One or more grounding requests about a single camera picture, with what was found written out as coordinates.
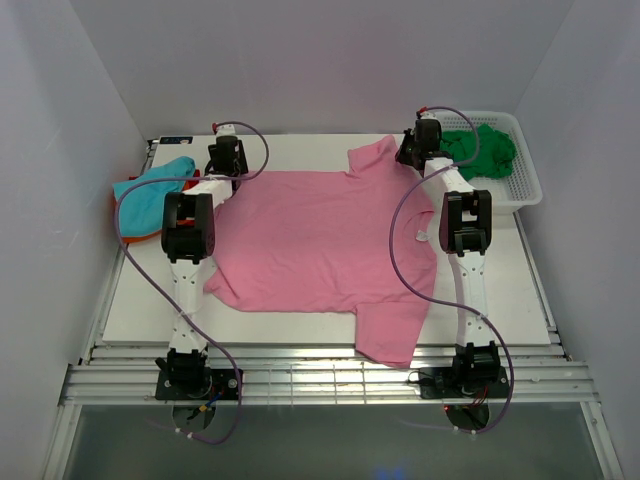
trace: black mounting plate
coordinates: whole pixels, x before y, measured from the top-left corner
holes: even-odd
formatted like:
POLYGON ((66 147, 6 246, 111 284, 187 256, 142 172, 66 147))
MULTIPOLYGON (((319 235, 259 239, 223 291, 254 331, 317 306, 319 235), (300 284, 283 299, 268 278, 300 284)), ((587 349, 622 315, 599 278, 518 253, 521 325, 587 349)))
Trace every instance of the black mounting plate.
POLYGON ((489 423, 491 412, 489 405, 477 405, 470 407, 467 405, 447 405, 445 407, 447 418, 458 428, 465 430, 479 430, 489 423))
MULTIPOLYGON (((425 367, 418 370, 418 381, 424 381, 438 378, 450 378, 453 372, 452 367, 425 367)), ((509 394, 509 380, 504 367, 500 367, 498 373, 498 381, 487 385, 487 398, 507 398, 509 394)), ((474 394, 464 395, 454 385, 446 385, 442 388, 435 385, 420 385, 420 398, 425 400, 431 399, 447 399, 447 398, 473 398, 474 394)))
MULTIPOLYGON (((156 383, 156 400, 167 400, 167 401, 179 401, 179 400, 208 400, 209 393, 211 392, 211 388, 214 389, 216 394, 220 393, 219 400, 238 400, 238 387, 230 387, 229 380, 236 379, 235 372, 232 368, 218 368, 211 369, 209 367, 205 367, 204 369, 205 377, 210 379, 206 382, 206 389, 203 390, 200 394, 187 394, 173 385, 166 386, 167 376, 166 374, 160 370, 158 373, 158 383, 156 383)), ((240 377, 243 376, 243 371, 240 370, 240 377)))

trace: white mesh basket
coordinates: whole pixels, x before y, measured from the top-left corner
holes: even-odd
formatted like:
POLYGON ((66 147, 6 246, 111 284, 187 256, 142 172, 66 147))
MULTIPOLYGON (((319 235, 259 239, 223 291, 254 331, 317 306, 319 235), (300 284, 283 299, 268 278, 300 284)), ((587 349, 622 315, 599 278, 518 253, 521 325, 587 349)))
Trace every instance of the white mesh basket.
MULTIPOLYGON (((500 112, 476 111, 464 113, 476 126, 486 123, 491 128, 508 134, 516 146, 513 173, 510 176, 498 180, 477 177, 469 182, 475 188, 491 192, 493 213, 513 213, 525 205, 540 203, 542 189, 527 148, 527 142, 524 140, 524 135, 516 117, 500 112)), ((438 111, 435 114, 440 120, 443 130, 471 130, 467 122, 455 113, 438 111)))

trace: blue towel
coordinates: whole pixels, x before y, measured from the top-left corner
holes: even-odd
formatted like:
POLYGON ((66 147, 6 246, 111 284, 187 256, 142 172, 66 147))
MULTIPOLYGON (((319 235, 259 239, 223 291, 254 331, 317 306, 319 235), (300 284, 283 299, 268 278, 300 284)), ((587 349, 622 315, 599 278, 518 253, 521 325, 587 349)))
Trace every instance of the blue towel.
MULTIPOLYGON (((113 184, 116 200, 132 185, 143 180, 162 177, 191 177, 196 171, 192 158, 179 157, 163 165, 149 169, 135 180, 113 184)), ((144 237, 162 229, 164 197, 169 192, 181 192, 185 182, 158 182, 132 191, 120 207, 120 231, 123 237, 144 237)))

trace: green cloth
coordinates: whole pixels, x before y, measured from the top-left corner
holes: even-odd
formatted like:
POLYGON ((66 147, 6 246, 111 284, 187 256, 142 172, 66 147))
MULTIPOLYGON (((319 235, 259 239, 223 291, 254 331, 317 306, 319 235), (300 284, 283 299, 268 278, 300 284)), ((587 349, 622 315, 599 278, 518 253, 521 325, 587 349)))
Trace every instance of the green cloth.
MULTIPOLYGON (((480 153, 473 163, 459 167, 465 180, 473 177, 503 178, 511 175, 511 163, 516 156, 516 146, 509 135, 494 130, 489 125, 478 127, 480 153)), ((440 149, 449 152, 454 162, 471 158, 476 151, 476 139, 473 132, 453 130, 442 132, 440 149)))

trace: robotic arm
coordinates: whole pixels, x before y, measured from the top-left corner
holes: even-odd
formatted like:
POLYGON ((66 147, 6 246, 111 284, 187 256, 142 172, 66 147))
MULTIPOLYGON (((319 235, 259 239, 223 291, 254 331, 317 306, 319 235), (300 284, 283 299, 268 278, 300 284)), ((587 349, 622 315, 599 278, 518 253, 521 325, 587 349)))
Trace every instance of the robotic arm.
MULTIPOLYGON (((431 112, 418 112, 413 129, 405 137, 396 160, 424 176, 453 164, 440 151, 442 129, 431 112)), ((456 287, 456 302, 487 315, 484 287, 485 253, 491 243, 491 194, 475 190, 451 169, 433 177, 429 193, 441 212, 440 247, 449 254, 456 287)), ((458 309, 456 355, 449 368, 421 369, 425 398, 459 396, 459 392, 488 390, 488 396, 506 396, 506 374, 491 330, 479 315, 458 309)))
MULTIPOLYGON (((209 146, 209 155, 211 160, 205 174, 211 178, 237 177, 248 172, 242 141, 235 136, 231 125, 218 129, 215 144, 209 146)), ((198 326, 207 321, 200 315, 203 288, 215 271, 214 210, 239 187, 239 181, 211 180, 165 196, 161 244, 170 262, 173 295, 198 326)), ((161 370, 156 398, 180 400, 185 395, 193 398, 206 392, 212 382, 206 360, 206 340, 176 315, 167 360, 156 359, 161 370)))

